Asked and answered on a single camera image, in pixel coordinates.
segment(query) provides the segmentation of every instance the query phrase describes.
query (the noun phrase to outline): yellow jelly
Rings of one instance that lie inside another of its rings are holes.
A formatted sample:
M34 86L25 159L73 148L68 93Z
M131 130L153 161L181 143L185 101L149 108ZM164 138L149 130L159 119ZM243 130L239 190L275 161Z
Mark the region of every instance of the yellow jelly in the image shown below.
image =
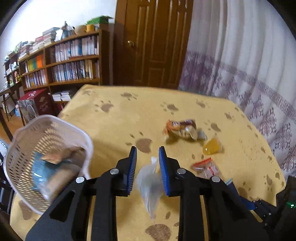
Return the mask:
M222 151L222 145L221 145L221 142L216 137L208 141L202 148L202 152L205 155L212 155L220 151Z

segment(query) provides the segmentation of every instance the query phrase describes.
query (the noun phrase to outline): red box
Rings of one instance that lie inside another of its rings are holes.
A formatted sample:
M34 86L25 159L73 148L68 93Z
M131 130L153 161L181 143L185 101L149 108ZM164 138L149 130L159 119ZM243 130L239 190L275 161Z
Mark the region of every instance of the red box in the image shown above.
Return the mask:
M26 123L39 115L55 115L52 98L46 89L27 92L17 103Z

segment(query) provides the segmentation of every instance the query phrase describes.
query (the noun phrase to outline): basket rim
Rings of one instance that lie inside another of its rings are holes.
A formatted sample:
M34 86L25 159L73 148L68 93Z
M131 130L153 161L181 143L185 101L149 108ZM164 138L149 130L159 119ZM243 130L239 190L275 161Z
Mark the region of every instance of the basket rim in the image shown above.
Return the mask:
M21 200L32 210L34 211L35 213L39 214L39 215L42 215L43 212L35 209L27 200L26 198L23 197L23 195L19 192L18 188L14 185L14 183L11 181L10 179L10 175L8 175L7 173L7 163L6 163L6 158L9 156L9 153L11 151L11 148L15 146L16 144L16 141L18 139L18 137L20 137L22 135L22 133L24 133L24 131L26 131L27 129L29 129L31 126L33 126L35 124L35 122L39 121L40 119L43 119L43 118L51 118L51 119L54 119L55 121L57 122L63 122L64 124L66 125L70 125L71 127L73 128L76 128L77 130L79 130L84 136L85 138L88 140L89 142L89 147L88 147L88 153L89 153L89 157L86 157L85 160L84 160L84 163L81 167L81 171L85 168L84 166L87 165L87 170L86 170L86 179L90 179L90 174L89 174L89 163L92 159L92 156L94 154L94 145L93 145L93 142L92 142L92 139L91 137L82 129L80 129L79 127L65 121L65 120L62 120L54 115L40 115L40 116L37 116L36 118L34 118L33 120L31 120L27 125L19 128L18 130L15 131L14 133L14 136L13 136L13 139L12 139L12 142L9 144L9 147L7 149L7 152L6 152L6 155L4 157L4 160L3 160L3 170L4 170L4 173L5 173L5 176L10 184L10 186L13 188L13 190L21 197Z

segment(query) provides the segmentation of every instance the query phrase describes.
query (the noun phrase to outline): white wall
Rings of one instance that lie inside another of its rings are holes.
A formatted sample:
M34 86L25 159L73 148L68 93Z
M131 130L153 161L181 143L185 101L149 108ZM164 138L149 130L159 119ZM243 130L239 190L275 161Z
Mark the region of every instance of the white wall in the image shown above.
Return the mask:
M20 41L34 41L43 31L63 26L64 21L67 21L68 25L77 26L101 15L115 18L116 3L117 0L27 0L14 14L0 36L0 66L7 53L14 50ZM5 82L4 70L2 67L0 86Z

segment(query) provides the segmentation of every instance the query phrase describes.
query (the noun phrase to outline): floral pattern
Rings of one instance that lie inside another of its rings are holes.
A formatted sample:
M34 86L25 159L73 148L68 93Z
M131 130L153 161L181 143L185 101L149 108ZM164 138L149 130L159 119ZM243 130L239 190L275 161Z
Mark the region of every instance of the floral pattern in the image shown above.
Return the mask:
M211 56L187 51L179 90L231 99L270 143L286 175L296 175L296 108L266 83Z

